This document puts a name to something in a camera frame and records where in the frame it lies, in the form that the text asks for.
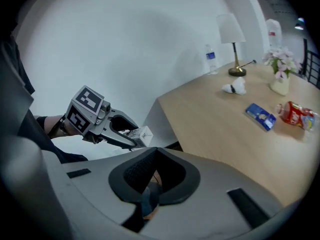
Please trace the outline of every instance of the wooden table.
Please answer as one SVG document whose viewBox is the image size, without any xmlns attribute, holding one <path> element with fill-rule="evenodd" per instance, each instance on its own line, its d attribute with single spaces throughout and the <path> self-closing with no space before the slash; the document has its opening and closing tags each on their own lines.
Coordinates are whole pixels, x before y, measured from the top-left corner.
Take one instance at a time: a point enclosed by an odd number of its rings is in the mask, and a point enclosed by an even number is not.
<svg viewBox="0 0 320 240">
<path fill-rule="evenodd" d="M 221 90 L 235 78 L 233 63 L 216 75 L 203 75 L 159 97 L 184 152 L 224 162 L 272 192 L 284 205 L 303 197 L 319 165 L 319 130 L 313 133 L 277 119 L 269 132 L 245 114 L 256 103 L 274 113 L 276 104 L 294 101 L 320 113 L 320 91 L 290 76 L 289 93 L 269 88 L 272 68 L 248 65 L 243 96 Z"/>
</svg>

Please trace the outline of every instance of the brass lamp base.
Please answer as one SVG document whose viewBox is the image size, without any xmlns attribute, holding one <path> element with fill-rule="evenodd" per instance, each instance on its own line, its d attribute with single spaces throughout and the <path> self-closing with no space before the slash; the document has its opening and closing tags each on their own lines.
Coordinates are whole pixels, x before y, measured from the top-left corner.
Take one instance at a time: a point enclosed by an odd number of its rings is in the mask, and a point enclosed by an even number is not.
<svg viewBox="0 0 320 240">
<path fill-rule="evenodd" d="M 229 75 L 233 77 L 244 77 L 247 74 L 247 71 L 244 68 L 241 68 L 241 71 L 235 70 L 235 68 L 229 69 Z"/>
</svg>

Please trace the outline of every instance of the small white box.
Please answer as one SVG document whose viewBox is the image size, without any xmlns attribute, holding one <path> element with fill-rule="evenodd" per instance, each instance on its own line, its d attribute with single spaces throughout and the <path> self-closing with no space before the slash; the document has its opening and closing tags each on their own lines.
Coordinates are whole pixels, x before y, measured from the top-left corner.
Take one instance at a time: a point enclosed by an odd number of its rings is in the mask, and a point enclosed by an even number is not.
<svg viewBox="0 0 320 240">
<path fill-rule="evenodd" d="M 136 142 L 135 149 L 148 147 L 154 136 L 148 126 L 125 132 L 124 135 Z"/>
</svg>

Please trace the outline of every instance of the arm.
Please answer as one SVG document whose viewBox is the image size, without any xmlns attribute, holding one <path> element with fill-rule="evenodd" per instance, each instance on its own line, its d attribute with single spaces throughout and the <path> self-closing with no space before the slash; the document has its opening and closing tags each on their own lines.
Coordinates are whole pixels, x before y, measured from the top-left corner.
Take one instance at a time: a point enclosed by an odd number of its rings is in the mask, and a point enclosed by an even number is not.
<svg viewBox="0 0 320 240">
<path fill-rule="evenodd" d="M 51 129 L 55 126 L 55 124 L 60 120 L 60 118 L 62 117 L 62 115 L 56 115 L 56 116 L 47 116 L 44 120 L 44 131 L 46 134 L 49 134 L 49 132 L 51 131 Z M 65 130 L 66 132 L 70 135 L 70 136 L 74 136 L 74 135 L 81 135 L 73 126 L 72 124 L 69 122 L 68 119 L 66 119 L 64 121 L 64 126 L 65 126 Z M 66 135 L 60 130 L 58 129 L 56 131 L 56 133 L 52 136 L 52 139 L 54 138 L 58 138 L 58 137 L 65 137 Z"/>
</svg>

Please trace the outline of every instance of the white vase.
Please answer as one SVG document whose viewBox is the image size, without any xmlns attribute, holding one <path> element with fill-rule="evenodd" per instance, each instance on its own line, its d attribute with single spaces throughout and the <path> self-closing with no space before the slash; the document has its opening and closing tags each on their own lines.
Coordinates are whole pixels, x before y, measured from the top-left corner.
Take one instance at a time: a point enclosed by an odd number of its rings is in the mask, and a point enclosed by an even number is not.
<svg viewBox="0 0 320 240">
<path fill-rule="evenodd" d="M 289 78 L 275 78 L 274 81 L 270 83 L 270 88 L 277 94 L 287 95 L 289 92 Z"/>
</svg>

